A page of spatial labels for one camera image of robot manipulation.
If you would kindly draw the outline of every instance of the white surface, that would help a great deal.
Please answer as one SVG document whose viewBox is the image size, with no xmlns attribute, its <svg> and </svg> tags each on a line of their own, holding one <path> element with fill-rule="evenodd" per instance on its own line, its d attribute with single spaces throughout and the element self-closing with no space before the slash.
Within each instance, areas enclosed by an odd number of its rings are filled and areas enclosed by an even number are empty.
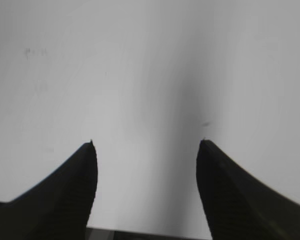
<svg viewBox="0 0 300 240">
<path fill-rule="evenodd" d="M 88 227 L 211 239 L 203 137 L 300 204 L 300 1 L 0 1 L 0 201 L 92 139 Z"/>
</svg>

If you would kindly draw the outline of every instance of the white backdrop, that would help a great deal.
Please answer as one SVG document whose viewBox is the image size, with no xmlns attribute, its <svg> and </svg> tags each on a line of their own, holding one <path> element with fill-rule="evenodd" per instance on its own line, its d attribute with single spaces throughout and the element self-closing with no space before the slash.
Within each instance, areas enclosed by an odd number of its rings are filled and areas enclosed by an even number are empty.
<svg viewBox="0 0 300 240">
<path fill-rule="evenodd" d="M 300 204 L 300 1 L 0 1 L 0 201 L 92 139 L 88 227 L 211 239 L 204 137 Z"/>
</svg>

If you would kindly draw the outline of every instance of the dark floor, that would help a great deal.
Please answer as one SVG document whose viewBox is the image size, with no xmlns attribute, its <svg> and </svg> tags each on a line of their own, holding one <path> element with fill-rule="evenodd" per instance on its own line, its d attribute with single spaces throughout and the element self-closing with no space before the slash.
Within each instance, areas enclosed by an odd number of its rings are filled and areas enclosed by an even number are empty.
<svg viewBox="0 0 300 240">
<path fill-rule="evenodd" d="M 96 228 L 86 228 L 86 240 L 192 240 L 169 236 L 133 233 L 125 231 L 113 231 Z"/>
</svg>

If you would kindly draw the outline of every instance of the smudge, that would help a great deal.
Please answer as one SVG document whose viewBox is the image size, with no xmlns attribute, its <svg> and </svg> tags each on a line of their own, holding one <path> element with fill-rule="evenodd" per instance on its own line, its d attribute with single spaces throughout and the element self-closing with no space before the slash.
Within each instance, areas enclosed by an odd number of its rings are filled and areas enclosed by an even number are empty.
<svg viewBox="0 0 300 240">
<path fill-rule="evenodd" d="M 207 122 L 203 123 L 201 126 L 202 126 L 202 127 L 208 127 L 210 124 L 211 124 L 211 123 L 210 123 L 209 121 L 207 121 Z"/>
</svg>

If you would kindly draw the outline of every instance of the mark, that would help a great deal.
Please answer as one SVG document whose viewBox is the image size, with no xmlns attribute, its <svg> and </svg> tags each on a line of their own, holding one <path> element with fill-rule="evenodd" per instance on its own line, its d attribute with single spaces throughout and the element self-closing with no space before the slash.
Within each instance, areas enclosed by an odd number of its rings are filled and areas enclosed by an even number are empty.
<svg viewBox="0 0 300 240">
<path fill-rule="evenodd" d="M 27 47 L 24 50 L 24 55 L 26 56 L 26 59 L 29 59 L 29 54 L 31 54 L 32 56 L 39 55 L 39 50 L 36 51 L 34 49 L 30 49 L 29 47 Z M 47 55 L 47 49 L 46 48 L 41 49 L 41 56 L 44 56 L 44 55 Z"/>
<path fill-rule="evenodd" d="M 208 127 L 210 124 L 211 124 L 211 122 L 207 121 L 207 122 L 203 123 L 201 125 L 201 127 Z"/>
<path fill-rule="evenodd" d="M 30 48 L 26 48 L 24 50 L 24 55 L 26 56 L 26 59 L 28 59 L 28 54 L 30 53 Z"/>
</svg>

